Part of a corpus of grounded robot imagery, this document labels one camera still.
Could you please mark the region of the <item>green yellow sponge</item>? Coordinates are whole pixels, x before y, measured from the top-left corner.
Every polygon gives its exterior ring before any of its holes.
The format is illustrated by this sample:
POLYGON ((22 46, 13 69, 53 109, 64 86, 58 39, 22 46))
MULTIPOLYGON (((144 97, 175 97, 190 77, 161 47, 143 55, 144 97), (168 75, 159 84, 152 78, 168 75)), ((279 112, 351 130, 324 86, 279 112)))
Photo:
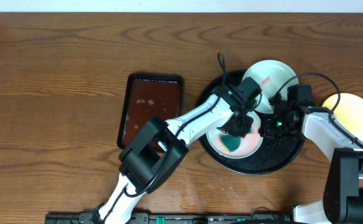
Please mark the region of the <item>green yellow sponge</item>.
POLYGON ((220 136, 220 141, 224 145, 224 148, 229 152, 236 151, 241 144, 241 137, 235 137, 230 134, 225 134, 220 136))

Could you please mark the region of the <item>yellow plate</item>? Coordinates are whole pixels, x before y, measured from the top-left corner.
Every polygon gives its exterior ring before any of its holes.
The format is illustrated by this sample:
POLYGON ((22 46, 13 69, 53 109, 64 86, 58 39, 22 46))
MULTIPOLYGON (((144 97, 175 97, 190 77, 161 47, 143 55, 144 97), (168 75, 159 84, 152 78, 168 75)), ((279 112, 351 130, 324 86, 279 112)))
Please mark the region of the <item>yellow plate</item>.
POLYGON ((363 141, 363 98, 351 93, 341 93, 334 115, 352 135, 363 141))

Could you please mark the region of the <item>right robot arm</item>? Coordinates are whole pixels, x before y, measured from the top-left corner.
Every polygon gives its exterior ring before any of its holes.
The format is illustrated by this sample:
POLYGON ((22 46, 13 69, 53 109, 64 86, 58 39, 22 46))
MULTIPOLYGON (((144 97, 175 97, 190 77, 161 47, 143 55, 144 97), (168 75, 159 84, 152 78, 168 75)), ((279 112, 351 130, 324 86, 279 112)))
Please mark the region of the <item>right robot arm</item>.
POLYGON ((266 114, 260 128, 268 138, 312 141, 330 161, 321 200, 293 209, 296 223, 363 223, 363 142, 338 122, 329 109, 285 106, 266 114))

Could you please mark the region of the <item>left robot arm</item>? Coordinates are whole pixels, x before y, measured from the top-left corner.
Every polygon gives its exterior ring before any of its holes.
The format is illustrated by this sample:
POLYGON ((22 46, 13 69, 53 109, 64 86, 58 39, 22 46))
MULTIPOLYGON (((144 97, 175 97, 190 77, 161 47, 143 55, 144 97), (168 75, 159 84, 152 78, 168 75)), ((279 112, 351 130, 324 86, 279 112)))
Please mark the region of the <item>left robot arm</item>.
POLYGON ((242 138, 252 127, 259 87, 218 87, 192 111, 166 121, 153 117, 122 150, 118 184, 110 199, 98 209, 99 223, 126 223, 145 194, 159 188, 171 176, 189 145, 209 131, 242 138))

